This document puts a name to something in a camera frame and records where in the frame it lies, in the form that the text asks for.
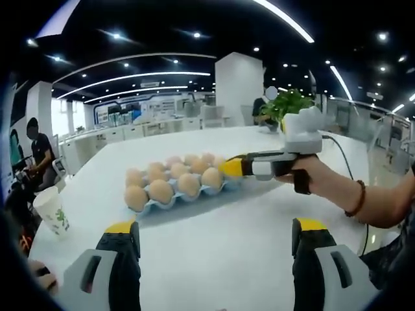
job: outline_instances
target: desk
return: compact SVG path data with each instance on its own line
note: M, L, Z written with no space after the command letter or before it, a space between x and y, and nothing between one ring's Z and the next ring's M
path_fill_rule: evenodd
M355 179L368 182L364 143L338 139ZM219 128L144 137L105 146L61 192L71 235L58 241L42 223L30 258L43 261L63 282L64 270L95 248L104 230L135 214L123 201L125 170L145 168L169 156L210 151L230 157L282 147L278 134L258 127ZM319 157L347 176L342 154L324 141ZM295 217L325 223L339 244L357 251L364 226L317 196L296 194L292 185L247 179L234 197L149 215L139 221L141 306L148 311L292 310L291 223Z

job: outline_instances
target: white paper cup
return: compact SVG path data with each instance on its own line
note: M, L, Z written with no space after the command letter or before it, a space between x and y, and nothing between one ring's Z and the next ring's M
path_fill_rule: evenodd
M40 192L33 201L33 207L57 237L64 238L67 235L69 222L62 209L57 187Z

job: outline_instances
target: brown egg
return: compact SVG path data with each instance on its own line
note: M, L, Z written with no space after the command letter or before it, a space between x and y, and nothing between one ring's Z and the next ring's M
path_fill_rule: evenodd
M202 154L202 160L212 164L215 160L215 156L213 154L210 154L209 152L205 152Z
M184 157L184 164L192 165L193 161L198 159L199 157L195 154L187 154Z
M181 175L189 172L189 169L182 163L175 163L170 169L171 178L178 179Z
M125 174L125 187L135 185L139 187L145 186L145 181L143 180L144 173L140 172L136 168L129 168Z
M125 190L124 201L129 208L141 212L148 202L148 196L143 188L132 185Z
M162 204L169 204L173 194L173 188L164 180L155 180L148 188L148 195L150 198L159 201Z
M205 170L209 168L209 164L201 159L196 159L193 161L190 169L195 174L203 174Z
M217 190L222 186L222 180L222 174L214 167L209 167L202 175L202 184Z
M163 181L167 181L169 180L169 177L166 173L162 172L161 170L159 170L158 168L150 168L147 171L147 177L148 177L148 183L152 183L155 180L163 180Z
M183 161L177 155L172 156L166 160L166 167L170 169L175 163L183 163Z
M199 193L200 183L194 175L186 173L180 176L177 187L180 192L184 192L188 196L196 196Z
M225 162L226 162L226 159L224 157L222 157L221 155L217 155L215 157L215 160L213 160L213 166L216 168L219 168Z
M164 172L166 170L166 168L165 168L165 166L164 166L164 164L162 162L153 162L153 163L150 163L148 165L148 169L150 169L150 168L156 168L156 169L158 169L158 170L160 170L162 172Z

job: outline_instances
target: green plant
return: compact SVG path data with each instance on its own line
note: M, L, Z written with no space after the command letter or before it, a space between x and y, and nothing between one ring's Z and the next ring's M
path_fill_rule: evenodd
M269 115L272 120L281 123L287 113L298 113L301 109L312 105L311 98L302 97L297 89L281 92L277 98L266 103L261 110L263 115Z

